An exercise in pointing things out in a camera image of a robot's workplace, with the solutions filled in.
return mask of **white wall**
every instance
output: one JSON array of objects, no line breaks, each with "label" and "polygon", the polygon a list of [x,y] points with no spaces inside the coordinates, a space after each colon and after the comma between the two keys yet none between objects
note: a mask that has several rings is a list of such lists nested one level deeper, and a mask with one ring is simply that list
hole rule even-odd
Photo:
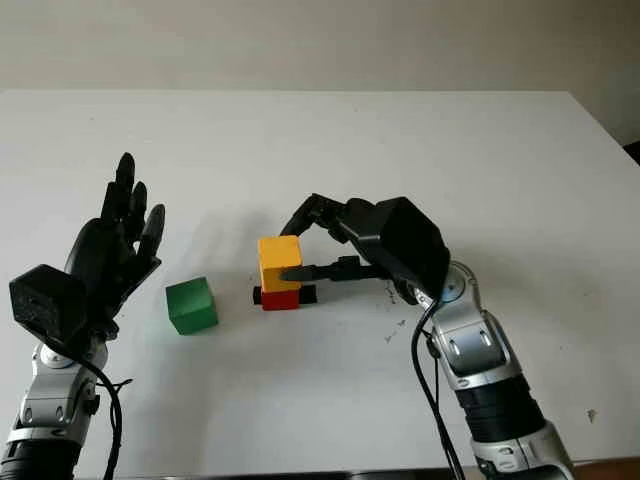
[{"label": "white wall", "polygon": [[640,139],[638,0],[0,0],[0,87],[569,90]]}]

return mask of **mark on table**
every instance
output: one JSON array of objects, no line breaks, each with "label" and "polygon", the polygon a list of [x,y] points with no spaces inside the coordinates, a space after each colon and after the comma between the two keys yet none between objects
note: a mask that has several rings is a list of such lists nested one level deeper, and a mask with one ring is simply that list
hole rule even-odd
[{"label": "mark on table", "polygon": [[387,292],[387,295],[389,296],[389,301],[393,305],[395,305],[396,304],[396,294],[393,293],[393,290],[391,289],[391,281],[387,280],[385,282],[384,291]]},{"label": "mark on table", "polygon": [[398,334],[398,331],[394,330],[391,335],[389,335],[388,337],[384,337],[384,341],[387,343],[391,342],[391,339],[395,337],[397,334]]},{"label": "mark on table", "polygon": [[596,410],[594,410],[593,408],[587,410],[587,418],[589,418],[589,423],[593,424],[594,420],[596,419],[596,415],[598,414],[598,412]]}]

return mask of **robotic arm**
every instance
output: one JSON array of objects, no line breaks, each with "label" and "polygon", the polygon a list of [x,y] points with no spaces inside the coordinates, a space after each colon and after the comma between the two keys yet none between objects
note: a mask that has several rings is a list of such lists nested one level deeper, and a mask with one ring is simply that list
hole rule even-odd
[{"label": "robotic arm", "polygon": [[133,188],[134,169],[125,154],[100,217],[78,234],[64,272],[40,265],[9,286],[15,320],[41,343],[32,355],[33,381],[7,440],[2,480],[73,478],[100,405],[97,378],[112,395],[114,442],[105,478],[113,477],[122,426],[117,393],[101,371],[106,342],[117,336],[113,319],[124,301],[160,265],[156,251],[164,228],[163,205],[145,222],[147,189],[142,182]]},{"label": "robotic arm", "polygon": [[[420,304],[431,317],[430,351],[439,359],[449,386],[465,410],[471,448],[484,475],[574,478],[560,437],[531,398],[504,331],[481,307],[472,271],[450,261],[435,224],[403,197],[375,205],[358,198],[341,204],[313,194],[281,234],[301,235],[313,223],[326,228],[341,243],[350,241],[370,265],[360,265],[357,257],[342,257],[326,267],[288,270],[282,274],[284,280],[391,278],[407,303]],[[416,329],[416,345],[427,319],[423,317]],[[422,380],[417,354],[414,366]],[[451,443],[439,414],[436,422],[447,450],[446,445]],[[455,452],[453,457],[454,471],[457,464],[461,472]]]}]

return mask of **yellow cube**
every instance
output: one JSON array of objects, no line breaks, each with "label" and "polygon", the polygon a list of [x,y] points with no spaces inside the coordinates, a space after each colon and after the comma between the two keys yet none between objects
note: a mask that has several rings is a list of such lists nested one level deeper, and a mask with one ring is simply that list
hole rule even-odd
[{"label": "yellow cube", "polygon": [[263,237],[258,240],[258,255],[263,292],[298,290],[302,286],[301,282],[280,280],[280,274],[284,270],[302,265],[297,236]]}]

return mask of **green cube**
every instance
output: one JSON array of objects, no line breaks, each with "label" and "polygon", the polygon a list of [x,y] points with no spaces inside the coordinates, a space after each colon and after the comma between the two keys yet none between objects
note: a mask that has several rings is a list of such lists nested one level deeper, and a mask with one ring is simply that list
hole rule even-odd
[{"label": "green cube", "polygon": [[204,277],[166,288],[169,319],[180,335],[189,335],[218,324],[218,314]]}]

